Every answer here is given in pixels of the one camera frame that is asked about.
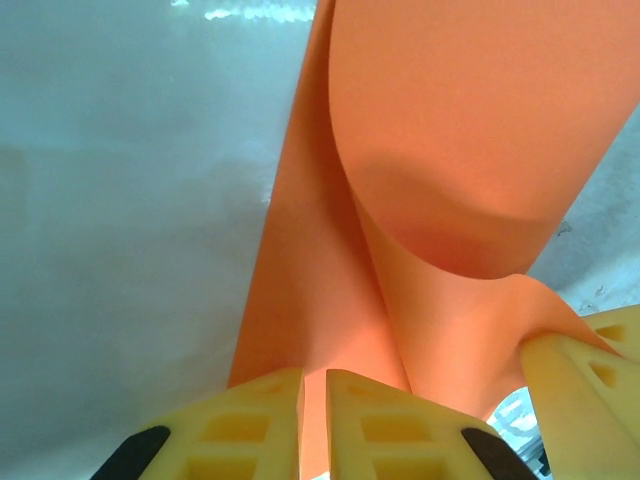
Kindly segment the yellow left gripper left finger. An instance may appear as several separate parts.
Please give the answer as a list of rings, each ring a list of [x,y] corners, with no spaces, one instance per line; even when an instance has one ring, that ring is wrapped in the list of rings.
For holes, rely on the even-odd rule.
[[[286,368],[174,410],[126,438],[94,479],[298,479],[304,380]]]

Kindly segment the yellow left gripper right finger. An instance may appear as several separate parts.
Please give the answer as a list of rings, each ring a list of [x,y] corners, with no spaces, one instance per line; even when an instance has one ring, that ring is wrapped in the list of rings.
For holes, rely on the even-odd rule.
[[[327,372],[333,479],[534,479],[484,421],[346,370]]]

